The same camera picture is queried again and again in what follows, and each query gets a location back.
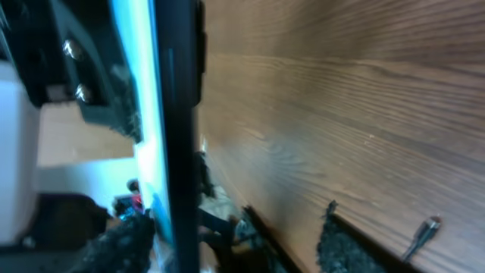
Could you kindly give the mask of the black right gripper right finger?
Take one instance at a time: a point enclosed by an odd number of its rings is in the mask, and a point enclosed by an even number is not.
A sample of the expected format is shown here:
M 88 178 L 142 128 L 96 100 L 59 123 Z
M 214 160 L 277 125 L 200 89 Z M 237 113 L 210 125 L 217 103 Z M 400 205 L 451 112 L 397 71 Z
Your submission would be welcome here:
M 385 273 L 386 269 L 339 226 L 334 218 L 338 203 L 329 203 L 316 247 L 317 264 L 323 273 Z

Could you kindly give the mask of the blue Galaxy smartphone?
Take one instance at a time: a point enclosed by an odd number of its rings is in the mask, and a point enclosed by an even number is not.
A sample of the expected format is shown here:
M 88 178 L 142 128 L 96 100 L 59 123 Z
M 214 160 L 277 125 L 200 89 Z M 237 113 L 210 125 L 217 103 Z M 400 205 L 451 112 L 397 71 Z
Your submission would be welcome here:
M 135 159 L 143 205 L 155 222 L 158 266 L 198 272 L 196 107 L 205 72 L 205 6 L 120 0 L 110 8 L 134 79 L 142 134 Z

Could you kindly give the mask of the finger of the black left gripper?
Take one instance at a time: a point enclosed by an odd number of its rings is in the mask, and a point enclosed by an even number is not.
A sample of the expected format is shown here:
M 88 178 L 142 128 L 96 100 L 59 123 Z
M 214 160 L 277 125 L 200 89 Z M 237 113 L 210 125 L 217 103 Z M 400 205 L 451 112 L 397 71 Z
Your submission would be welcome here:
M 70 90 L 85 122 L 142 140 L 134 79 L 109 1 L 50 2 Z

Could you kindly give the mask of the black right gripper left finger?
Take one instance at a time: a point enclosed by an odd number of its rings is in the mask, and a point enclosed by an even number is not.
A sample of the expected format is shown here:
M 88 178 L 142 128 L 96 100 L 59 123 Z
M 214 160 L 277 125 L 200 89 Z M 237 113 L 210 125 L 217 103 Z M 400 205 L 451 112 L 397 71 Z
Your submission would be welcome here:
M 91 241 L 71 272 L 146 273 L 154 236 L 154 220 L 137 212 Z

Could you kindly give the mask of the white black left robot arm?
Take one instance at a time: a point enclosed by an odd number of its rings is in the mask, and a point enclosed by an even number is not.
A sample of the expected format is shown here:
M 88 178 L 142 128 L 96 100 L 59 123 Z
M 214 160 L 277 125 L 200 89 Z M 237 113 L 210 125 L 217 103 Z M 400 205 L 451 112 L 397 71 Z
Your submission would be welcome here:
M 107 212 L 80 193 L 38 188 L 42 109 L 74 102 L 82 119 L 139 144 L 129 1 L 1 3 L 1 246 L 76 249 Z

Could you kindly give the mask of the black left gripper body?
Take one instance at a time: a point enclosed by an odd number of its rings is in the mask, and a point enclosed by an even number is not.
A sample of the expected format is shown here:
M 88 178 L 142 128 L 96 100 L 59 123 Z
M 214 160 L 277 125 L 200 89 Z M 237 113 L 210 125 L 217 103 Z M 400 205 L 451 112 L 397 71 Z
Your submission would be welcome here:
M 63 38 L 63 19 L 72 19 L 75 1 L 1 0 L 1 57 L 10 61 L 37 108 L 72 102 L 66 60 L 80 61 L 82 49 Z

